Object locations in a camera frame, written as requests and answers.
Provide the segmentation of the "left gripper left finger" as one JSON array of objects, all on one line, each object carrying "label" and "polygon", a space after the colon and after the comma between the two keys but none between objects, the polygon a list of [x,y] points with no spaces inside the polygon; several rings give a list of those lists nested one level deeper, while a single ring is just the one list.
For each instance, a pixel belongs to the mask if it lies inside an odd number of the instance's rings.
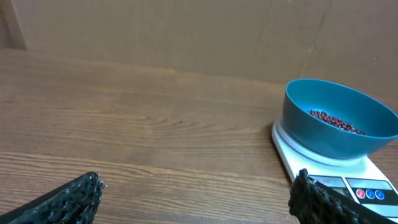
[{"label": "left gripper left finger", "polygon": [[35,200],[1,215],[3,224],[92,224],[105,184],[87,172]]}]

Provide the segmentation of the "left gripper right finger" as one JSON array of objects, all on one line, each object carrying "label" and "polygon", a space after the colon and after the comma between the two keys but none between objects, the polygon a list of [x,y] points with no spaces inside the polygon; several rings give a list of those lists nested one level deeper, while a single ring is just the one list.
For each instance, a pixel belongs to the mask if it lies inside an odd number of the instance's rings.
[{"label": "left gripper right finger", "polygon": [[302,169],[290,188],[289,213],[300,224],[394,224],[394,222],[330,187]]}]

